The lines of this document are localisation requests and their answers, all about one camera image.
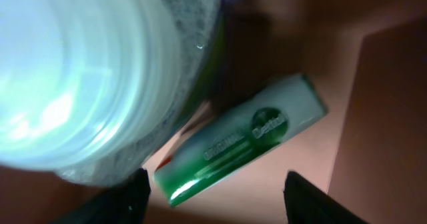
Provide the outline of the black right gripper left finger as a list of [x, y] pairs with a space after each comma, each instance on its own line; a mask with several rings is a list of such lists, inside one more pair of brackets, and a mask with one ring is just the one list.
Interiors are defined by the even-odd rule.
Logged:
[[52, 224], [142, 224], [151, 188], [145, 169], [124, 184], [109, 188]]

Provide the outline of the green white small packet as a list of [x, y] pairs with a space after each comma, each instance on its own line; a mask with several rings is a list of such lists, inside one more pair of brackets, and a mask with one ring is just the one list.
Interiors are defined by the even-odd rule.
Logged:
[[285, 77], [191, 134], [154, 172], [175, 207], [311, 127], [327, 113], [306, 75]]

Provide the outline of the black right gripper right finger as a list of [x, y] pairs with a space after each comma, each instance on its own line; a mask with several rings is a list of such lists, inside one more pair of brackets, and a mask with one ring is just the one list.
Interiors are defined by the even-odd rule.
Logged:
[[284, 202], [288, 224], [367, 224], [295, 171], [286, 176]]

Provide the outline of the clear pump soap bottle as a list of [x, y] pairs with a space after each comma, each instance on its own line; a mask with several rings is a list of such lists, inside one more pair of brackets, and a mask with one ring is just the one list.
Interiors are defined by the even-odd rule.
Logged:
[[1, 164], [124, 181], [186, 122], [223, 0], [1, 0]]

